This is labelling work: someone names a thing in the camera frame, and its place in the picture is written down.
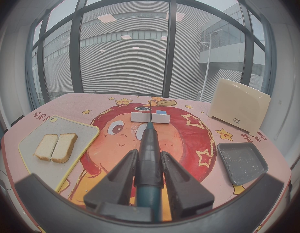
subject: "cream toaster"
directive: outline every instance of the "cream toaster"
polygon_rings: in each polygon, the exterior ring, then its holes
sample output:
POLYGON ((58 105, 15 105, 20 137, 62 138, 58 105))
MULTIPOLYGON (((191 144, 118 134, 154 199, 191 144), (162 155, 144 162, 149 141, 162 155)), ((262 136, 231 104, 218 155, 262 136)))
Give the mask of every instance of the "cream toaster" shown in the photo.
POLYGON ((216 117, 255 136, 271 97, 247 85, 219 78, 207 116, 216 117))

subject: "cartoon face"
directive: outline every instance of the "cartoon face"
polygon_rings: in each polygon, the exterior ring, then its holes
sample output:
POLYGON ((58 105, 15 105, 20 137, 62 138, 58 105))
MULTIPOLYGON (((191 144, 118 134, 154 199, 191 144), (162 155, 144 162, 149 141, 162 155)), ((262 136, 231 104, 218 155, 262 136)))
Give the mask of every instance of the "cartoon face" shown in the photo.
MULTIPOLYGON (((99 167, 110 171, 132 149, 139 149, 146 123, 131 122, 130 113, 116 116, 101 129, 89 147, 90 159, 99 167)), ((182 156, 182 140, 171 124, 154 124, 160 150, 169 152, 177 161, 182 156)))

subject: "cartoon character illustration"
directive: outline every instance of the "cartoon character illustration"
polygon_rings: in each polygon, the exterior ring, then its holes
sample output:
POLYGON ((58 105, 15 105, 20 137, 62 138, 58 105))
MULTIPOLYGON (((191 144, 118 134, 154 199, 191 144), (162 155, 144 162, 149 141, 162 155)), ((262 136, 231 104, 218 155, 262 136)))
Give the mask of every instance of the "cartoon character illustration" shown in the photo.
MULTIPOLYGON (((163 101, 160 99, 155 99, 155 108, 171 115, 169 124, 155 124, 160 150, 169 152, 201 182, 210 173, 216 160, 216 146, 211 131, 198 117, 187 111, 172 106, 159 106, 157 103, 163 101)), ((177 104, 175 100, 165 102, 177 104)), ((74 204, 84 206, 83 196, 87 191, 90 191, 128 151, 139 149, 147 124, 131 122, 130 113, 142 106, 147 105, 129 103, 121 107, 114 106, 93 119, 91 124, 99 127, 100 134, 81 158, 84 170, 68 197, 74 204)), ((131 204, 134 204, 134 197, 133 187, 131 204)), ((166 188, 162 190, 162 219, 171 220, 166 188)))

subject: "toast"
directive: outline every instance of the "toast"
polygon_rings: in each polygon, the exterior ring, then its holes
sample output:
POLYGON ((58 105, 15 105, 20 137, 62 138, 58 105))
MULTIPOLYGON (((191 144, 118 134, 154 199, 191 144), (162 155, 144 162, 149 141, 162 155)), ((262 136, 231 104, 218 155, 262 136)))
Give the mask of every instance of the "toast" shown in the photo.
POLYGON ((78 136, 76 133, 61 134, 53 151, 51 160, 57 163, 68 161, 77 138, 78 136))
POLYGON ((39 143, 33 155, 42 161, 50 161, 54 147, 58 141, 58 135, 46 134, 39 143))

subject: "pole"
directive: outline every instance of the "pole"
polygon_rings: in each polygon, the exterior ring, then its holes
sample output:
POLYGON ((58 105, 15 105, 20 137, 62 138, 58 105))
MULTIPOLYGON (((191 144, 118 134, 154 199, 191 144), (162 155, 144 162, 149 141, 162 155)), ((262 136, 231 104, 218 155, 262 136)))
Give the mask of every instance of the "pole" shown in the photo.
POLYGON ((201 96, 200 96, 200 101, 202 101, 204 89, 205 89, 205 86, 206 86, 206 80, 207 80, 208 69, 209 69, 209 62, 210 62, 210 50, 211 50, 211 35, 210 35, 210 39, 209 39, 209 54, 208 54, 207 68, 206 68, 206 74, 205 74, 203 89, 202 89, 202 93, 201 93, 201 96))

